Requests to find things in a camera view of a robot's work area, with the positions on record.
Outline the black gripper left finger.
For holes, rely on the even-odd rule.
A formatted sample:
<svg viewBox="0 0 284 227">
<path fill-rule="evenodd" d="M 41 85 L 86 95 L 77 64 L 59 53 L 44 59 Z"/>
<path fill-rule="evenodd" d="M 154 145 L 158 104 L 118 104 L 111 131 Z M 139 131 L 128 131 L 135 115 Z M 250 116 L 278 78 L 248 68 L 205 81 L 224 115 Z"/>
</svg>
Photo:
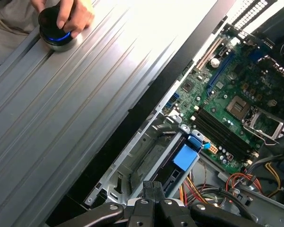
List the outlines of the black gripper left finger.
<svg viewBox="0 0 284 227">
<path fill-rule="evenodd" d="M 63 202 L 46 221 L 50 227 L 152 227 L 154 223 L 154 186 L 144 181 L 142 196 L 126 205 L 105 202 L 91 209 L 75 208 Z"/>
</svg>

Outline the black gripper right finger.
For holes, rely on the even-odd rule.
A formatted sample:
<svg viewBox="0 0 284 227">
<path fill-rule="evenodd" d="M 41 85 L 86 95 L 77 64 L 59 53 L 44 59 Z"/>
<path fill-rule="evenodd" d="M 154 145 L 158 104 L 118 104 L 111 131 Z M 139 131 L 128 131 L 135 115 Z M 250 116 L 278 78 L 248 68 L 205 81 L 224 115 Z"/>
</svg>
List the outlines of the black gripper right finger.
<svg viewBox="0 0 284 227">
<path fill-rule="evenodd" d="M 154 181 L 156 205 L 155 227 L 258 227 L 252 216 L 243 210 L 235 215 L 214 206 L 197 203 L 180 206 L 174 199 L 166 198 L 161 182 Z"/>
</svg>

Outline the person's bare hand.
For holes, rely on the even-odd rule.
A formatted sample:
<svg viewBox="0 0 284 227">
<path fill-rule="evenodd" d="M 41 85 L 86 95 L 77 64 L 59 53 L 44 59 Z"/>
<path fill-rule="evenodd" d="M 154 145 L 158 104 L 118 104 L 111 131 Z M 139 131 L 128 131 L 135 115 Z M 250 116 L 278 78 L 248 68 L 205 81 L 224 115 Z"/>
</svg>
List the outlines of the person's bare hand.
<svg viewBox="0 0 284 227">
<path fill-rule="evenodd" d="M 91 0 L 60 0 L 50 8 L 45 7 L 45 0 L 32 0 L 31 4 L 39 13 L 41 30 L 54 41 L 60 41 L 68 35 L 72 39 L 77 38 L 94 19 Z"/>
</svg>

